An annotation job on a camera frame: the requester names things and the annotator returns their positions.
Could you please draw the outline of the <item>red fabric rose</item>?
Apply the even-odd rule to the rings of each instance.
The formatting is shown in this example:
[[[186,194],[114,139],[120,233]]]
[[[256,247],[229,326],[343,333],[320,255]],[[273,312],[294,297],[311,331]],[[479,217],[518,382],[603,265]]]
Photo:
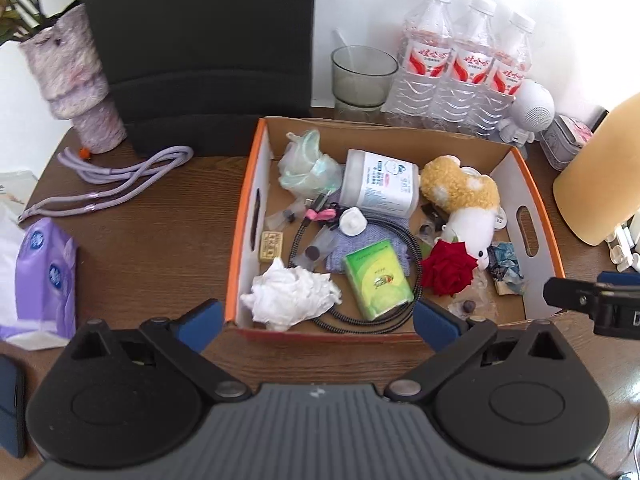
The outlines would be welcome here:
[[[463,242],[439,240],[420,267],[423,288],[439,297],[454,296],[472,283],[477,260],[468,254]]]

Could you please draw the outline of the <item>white tissue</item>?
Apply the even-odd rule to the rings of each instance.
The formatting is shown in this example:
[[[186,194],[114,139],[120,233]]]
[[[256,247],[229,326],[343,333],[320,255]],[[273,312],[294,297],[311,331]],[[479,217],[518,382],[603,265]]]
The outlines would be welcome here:
[[[329,273],[311,272],[302,266],[286,268],[281,258],[275,258],[254,278],[250,292],[240,298],[254,323],[272,332],[286,332],[341,304],[342,291]]]

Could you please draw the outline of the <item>small beige eraser block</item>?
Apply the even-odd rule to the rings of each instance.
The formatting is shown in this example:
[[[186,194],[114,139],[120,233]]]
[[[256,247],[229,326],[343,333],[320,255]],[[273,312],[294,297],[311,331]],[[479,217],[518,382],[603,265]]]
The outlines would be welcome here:
[[[279,231],[264,231],[260,237],[259,261],[263,263],[273,262],[282,258],[284,236]]]

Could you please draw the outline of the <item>cotton swab plastic box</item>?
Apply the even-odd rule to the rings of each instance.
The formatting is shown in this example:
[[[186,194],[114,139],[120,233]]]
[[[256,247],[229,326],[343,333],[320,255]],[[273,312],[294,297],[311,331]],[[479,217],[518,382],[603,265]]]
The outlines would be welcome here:
[[[419,197],[419,170],[412,162],[348,151],[338,200],[342,206],[409,219]]]

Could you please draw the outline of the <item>white bottle cap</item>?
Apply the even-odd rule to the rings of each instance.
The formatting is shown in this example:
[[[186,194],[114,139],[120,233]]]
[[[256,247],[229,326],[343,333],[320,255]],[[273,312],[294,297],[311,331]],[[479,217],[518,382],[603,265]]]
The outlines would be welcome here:
[[[345,209],[338,220],[338,228],[349,237],[355,237],[367,229],[368,220],[358,207]]]

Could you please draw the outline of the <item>small clear plastic bag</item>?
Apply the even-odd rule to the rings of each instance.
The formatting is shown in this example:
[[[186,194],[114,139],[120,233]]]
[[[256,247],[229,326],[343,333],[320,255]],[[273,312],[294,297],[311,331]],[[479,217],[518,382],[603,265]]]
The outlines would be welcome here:
[[[306,214],[306,200],[299,198],[282,210],[270,214],[265,218],[265,228],[268,231],[283,231],[287,226],[300,220]]]

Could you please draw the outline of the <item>red cardboard pumpkin box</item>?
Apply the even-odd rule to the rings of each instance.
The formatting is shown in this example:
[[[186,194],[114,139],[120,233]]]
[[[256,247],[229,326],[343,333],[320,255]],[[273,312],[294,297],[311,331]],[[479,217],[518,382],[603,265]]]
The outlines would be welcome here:
[[[418,166],[420,197],[409,219],[360,209],[368,224],[382,226],[407,243],[410,274],[406,278],[414,299],[408,306],[397,307],[382,318],[366,321],[347,275],[328,272],[324,260],[314,272],[331,275],[332,281],[342,291],[342,303],[318,318],[294,325],[286,332],[272,332],[265,325],[253,322],[250,310],[242,305],[240,296],[250,292],[254,278],[263,274],[272,263],[259,261],[259,245],[266,215],[284,205],[288,199],[288,192],[280,187],[278,168],[278,162],[288,145],[286,134],[292,132],[301,136],[312,129],[320,132],[320,150],[339,164],[346,162],[348,151],[352,148]],[[381,342],[420,338],[414,331],[412,318],[413,307],[418,300],[430,300],[454,314],[449,310],[454,296],[439,297],[421,285],[420,262],[425,258],[421,252],[418,226],[420,206],[426,198],[420,190],[420,173],[428,162],[444,155],[457,157],[468,174],[487,174],[496,182],[500,195],[499,211],[506,217],[506,227],[495,231],[491,244],[498,240],[512,243],[525,278],[522,296],[490,295],[479,299],[476,313],[501,326],[551,318],[555,310],[544,301],[542,291],[546,281],[559,278],[564,269],[544,202],[519,150],[465,134],[267,117],[258,122],[242,187],[232,243],[227,298],[224,302],[226,320],[241,333],[254,338],[369,339]],[[342,206],[339,199],[337,193],[319,194],[310,201],[306,214],[295,228],[285,232],[281,259],[286,268],[294,268],[293,258],[303,252],[324,226],[331,230],[338,229],[342,212],[350,208]]]

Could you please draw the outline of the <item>purple tissue pack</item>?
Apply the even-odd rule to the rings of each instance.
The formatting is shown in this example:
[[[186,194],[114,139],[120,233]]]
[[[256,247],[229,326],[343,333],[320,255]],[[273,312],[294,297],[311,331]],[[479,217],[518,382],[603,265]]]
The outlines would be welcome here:
[[[1,216],[1,340],[28,351],[66,346],[76,333],[77,245],[51,219],[21,229]]]

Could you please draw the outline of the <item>blue phone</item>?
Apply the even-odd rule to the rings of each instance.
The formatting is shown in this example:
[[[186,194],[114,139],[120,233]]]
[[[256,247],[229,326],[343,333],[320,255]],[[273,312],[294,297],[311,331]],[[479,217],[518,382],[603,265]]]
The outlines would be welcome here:
[[[0,356],[0,444],[10,455],[26,454],[26,378],[7,356]]]

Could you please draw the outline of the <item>pale green plastic bag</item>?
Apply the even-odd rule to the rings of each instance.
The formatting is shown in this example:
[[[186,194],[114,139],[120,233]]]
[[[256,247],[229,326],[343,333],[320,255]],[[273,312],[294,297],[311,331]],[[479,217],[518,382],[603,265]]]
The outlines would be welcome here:
[[[296,197],[315,198],[331,195],[343,183],[343,167],[320,150],[320,132],[306,131],[301,136],[288,132],[288,145],[278,162],[280,187]]]

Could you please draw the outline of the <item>white astronaut speaker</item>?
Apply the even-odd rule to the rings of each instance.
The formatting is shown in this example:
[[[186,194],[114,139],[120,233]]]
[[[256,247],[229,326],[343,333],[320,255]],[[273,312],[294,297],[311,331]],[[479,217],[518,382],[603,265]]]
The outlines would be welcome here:
[[[502,142],[521,148],[533,143],[538,132],[546,130],[555,115],[551,92],[542,84],[525,79],[516,92],[509,113],[498,122],[498,135]]]

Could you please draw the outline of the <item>right water bottle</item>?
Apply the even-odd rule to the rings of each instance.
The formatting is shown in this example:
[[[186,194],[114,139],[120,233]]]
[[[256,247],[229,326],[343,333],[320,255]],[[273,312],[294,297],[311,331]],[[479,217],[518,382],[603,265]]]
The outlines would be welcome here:
[[[497,130],[532,68],[533,30],[529,18],[513,13],[509,25],[498,35],[494,60],[469,114],[472,131],[478,136],[490,136]]]

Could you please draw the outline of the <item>black paper shopping bag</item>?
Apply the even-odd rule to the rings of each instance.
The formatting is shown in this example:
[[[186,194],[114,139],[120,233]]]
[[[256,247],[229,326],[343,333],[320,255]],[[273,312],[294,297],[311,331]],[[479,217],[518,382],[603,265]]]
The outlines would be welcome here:
[[[84,0],[136,153],[244,156],[266,116],[311,104],[314,0]]]

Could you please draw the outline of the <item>left water bottle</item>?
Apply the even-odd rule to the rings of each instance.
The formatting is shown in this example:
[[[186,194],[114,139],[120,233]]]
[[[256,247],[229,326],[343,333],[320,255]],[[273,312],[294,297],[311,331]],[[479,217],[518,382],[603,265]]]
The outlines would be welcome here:
[[[450,2],[421,0],[404,19],[399,68],[385,103],[386,116],[395,126],[421,127],[427,121],[454,47]]]

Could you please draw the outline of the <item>purple white ceramic vase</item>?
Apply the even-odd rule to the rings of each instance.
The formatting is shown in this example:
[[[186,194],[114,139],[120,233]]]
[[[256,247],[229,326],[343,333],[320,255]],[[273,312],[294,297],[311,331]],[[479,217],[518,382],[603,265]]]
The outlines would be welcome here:
[[[21,51],[51,114],[72,123],[84,148],[102,154],[125,140],[82,3],[23,42]]]

